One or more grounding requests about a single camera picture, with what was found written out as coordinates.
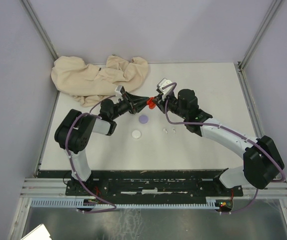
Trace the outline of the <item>red round charging case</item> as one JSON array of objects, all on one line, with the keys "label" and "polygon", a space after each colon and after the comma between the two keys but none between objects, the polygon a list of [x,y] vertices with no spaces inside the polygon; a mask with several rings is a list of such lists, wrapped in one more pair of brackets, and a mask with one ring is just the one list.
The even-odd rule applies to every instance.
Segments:
[{"label": "red round charging case", "polygon": [[154,109],[156,107],[156,104],[154,103],[154,97],[150,97],[149,100],[146,102],[149,109]]}]

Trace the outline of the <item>purple round charging case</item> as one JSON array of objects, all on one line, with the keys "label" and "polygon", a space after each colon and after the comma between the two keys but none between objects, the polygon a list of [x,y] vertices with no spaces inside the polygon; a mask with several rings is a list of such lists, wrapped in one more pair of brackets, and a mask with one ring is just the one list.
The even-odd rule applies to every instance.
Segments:
[{"label": "purple round charging case", "polygon": [[149,121],[149,117],[145,114],[142,114],[139,116],[138,120],[141,124],[146,124]]}]

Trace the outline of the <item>white round charging case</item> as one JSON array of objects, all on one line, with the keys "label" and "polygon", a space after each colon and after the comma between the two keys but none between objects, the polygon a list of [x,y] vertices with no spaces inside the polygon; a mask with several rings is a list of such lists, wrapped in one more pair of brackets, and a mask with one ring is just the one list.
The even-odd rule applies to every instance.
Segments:
[{"label": "white round charging case", "polygon": [[137,140],[137,139],[140,139],[140,138],[141,138],[142,133],[141,133],[140,130],[135,129],[135,130],[132,131],[131,136],[132,136],[134,139]]}]

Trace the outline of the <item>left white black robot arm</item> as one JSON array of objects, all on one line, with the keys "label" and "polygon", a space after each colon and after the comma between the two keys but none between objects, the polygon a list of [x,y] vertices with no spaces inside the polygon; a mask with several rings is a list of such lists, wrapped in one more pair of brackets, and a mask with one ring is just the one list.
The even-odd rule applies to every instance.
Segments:
[{"label": "left white black robot arm", "polygon": [[110,97],[101,101],[98,115],[71,109],[60,123],[54,140],[66,151],[71,175],[79,180],[76,188],[83,195],[89,195],[94,190],[94,182],[89,179],[92,171],[86,155],[91,134],[111,136],[117,127],[116,118],[125,113],[139,113],[148,105],[150,99],[124,92],[116,103]]}]

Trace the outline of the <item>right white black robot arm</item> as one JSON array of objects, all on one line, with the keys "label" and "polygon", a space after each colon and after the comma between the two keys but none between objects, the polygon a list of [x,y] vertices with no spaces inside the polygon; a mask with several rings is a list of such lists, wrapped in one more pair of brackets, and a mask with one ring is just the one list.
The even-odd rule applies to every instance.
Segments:
[{"label": "right white black robot arm", "polygon": [[160,92],[147,105],[150,109],[158,107],[164,114],[177,115],[191,133],[213,140],[242,158],[242,166],[227,168],[217,176],[212,184],[217,195],[224,196],[232,188],[247,184],[263,190],[270,182],[277,182],[278,175],[285,180],[284,162],[270,137],[250,137],[222,125],[199,107],[193,90],[182,89],[177,95]]}]

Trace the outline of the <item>beige crumpled cloth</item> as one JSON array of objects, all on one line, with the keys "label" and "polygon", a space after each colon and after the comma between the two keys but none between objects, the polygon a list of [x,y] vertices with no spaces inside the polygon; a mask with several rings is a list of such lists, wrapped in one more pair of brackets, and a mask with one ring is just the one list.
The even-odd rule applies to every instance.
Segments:
[{"label": "beige crumpled cloth", "polygon": [[127,92],[141,87],[149,73],[142,57],[130,61],[110,55],[104,67],[85,63],[80,57],[61,56],[54,62],[51,79],[56,89],[73,97],[82,107],[91,107],[109,96],[118,86]]}]

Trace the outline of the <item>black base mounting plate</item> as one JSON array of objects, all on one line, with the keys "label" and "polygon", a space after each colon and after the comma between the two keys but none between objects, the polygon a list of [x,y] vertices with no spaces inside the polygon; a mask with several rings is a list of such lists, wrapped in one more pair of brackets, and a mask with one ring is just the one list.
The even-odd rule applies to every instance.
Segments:
[{"label": "black base mounting plate", "polygon": [[[180,191],[194,192],[199,189],[211,196],[225,196],[234,190],[226,188],[217,178],[221,170],[95,170],[83,184],[71,179],[67,183],[66,193],[89,194],[116,205],[164,205],[164,204],[205,204],[206,198],[200,195],[179,194]],[[152,190],[173,191],[170,195],[130,195],[122,191]]]}]

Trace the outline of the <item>control box with leds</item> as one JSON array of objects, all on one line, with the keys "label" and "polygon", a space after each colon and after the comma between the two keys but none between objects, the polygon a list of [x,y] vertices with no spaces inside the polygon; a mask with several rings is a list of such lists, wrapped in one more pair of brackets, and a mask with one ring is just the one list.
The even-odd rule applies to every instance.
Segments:
[{"label": "control box with leds", "polygon": [[233,209],[232,200],[223,200],[219,202],[219,212],[228,213]]}]

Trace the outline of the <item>white sheet corner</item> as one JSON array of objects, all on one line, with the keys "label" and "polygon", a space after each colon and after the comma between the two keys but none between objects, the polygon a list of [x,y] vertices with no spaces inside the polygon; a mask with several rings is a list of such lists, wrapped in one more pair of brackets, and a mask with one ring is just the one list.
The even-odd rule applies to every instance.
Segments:
[{"label": "white sheet corner", "polygon": [[21,240],[52,240],[50,233],[44,224],[38,225]]}]

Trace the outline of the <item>aluminium frame rail front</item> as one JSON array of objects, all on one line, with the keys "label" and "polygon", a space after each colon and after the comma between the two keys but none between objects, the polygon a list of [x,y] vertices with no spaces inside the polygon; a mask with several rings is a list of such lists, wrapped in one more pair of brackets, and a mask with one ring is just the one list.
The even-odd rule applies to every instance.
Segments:
[{"label": "aluminium frame rail front", "polygon": [[[61,178],[26,178],[23,183],[23,187],[20,192],[21,197],[30,198],[91,198],[89,194],[82,195],[81,193],[72,193],[69,195],[66,193],[67,186],[63,183]],[[233,191],[233,197],[235,199],[248,200],[255,195],[255,188],[248,185],[238,187]],[[122,191],[122,195],[134,196],[158,196],[158,195],[170,195],[173,191],[160,191],[158,188],[144,189],[136,191]],[[204,190],[199,189],[196,191],[179,191],[179,194],[187,194],[190,197],[202,196],[206,199],[228,199],[231,196],[231,192],[224,196],[210,195]],[[257,193],[257,199],[287,199],[287,183],[271,183],[267,188],[259,190]]]}]

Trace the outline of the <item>left aluminium corner post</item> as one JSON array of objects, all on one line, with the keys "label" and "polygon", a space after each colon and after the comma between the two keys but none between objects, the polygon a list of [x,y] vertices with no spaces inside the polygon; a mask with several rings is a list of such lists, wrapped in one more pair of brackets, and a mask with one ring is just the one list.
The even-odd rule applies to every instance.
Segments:
[{"label": "left aluminium corner post", "polygon": [[34,25],[37,33],[41,37],[42,42],[44,43],[47,51],[49,52],[52,59],[55,61],[59,58],[58,53],[55,50],[55,47],[47,34],[47,31],[43,27],[41,20],[39,19],[37,12],[34,10],[33,5],[30,0],[20,0],[19,1],[27,13],[29,19],[31,20],[32,24]]}]

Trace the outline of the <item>aluminium corner post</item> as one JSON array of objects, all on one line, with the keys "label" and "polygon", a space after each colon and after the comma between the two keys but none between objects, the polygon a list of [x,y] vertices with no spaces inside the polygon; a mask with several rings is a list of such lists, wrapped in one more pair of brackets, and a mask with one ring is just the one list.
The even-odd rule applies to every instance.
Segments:
[{"label": "aluminium corner post", "polygon": [[266,11],[263,20],[261,21],[259,28],[257,29],[249,47],[247,48],[244,57],[238,63],[238,69],[240,72],[244,72],[248,64],[250,63],[251,58],[255,54],[256,49],[258,48],[260,42],[263,40],[266,32],[268,31],[270,25],[272,24],[274,18],[281,9],[284,0],[273,0]]},{"label": "aluminium corner post", "polygon": [[37,12],[34,10],[33,5],[30,0],[20,0],[19,1],[27,13],[29,19],[31,20],[32,24],[34,25],[37,33],[41,37],[42,42],[44,43],[47,51],[49,52],[52,59],[55,61],[59,58],[58,53],[55,50],[55,47],[47,34],[47,31],[43,27],[41,20],[39,19]]}]

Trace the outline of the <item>right aluminium corner post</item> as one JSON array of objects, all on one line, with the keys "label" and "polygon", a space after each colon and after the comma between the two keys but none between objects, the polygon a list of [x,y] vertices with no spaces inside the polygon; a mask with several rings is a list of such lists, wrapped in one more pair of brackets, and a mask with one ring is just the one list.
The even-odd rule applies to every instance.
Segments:
[{"label": "right aluminium corner post", "polygon": [[273,0],[266,11],[263,20],[261,21],[259,28],[257,29],[249,47],[247,48],[244,57],[238,63],[238,69],[240,72],[244,72],[248,64],[250,63],[251,58],[255,54],[256,49],[258,48],[260,42],[263,40],[266,32],[268,31],[270,25],[272,24],[274,18],[281,9],[284,0]]}]

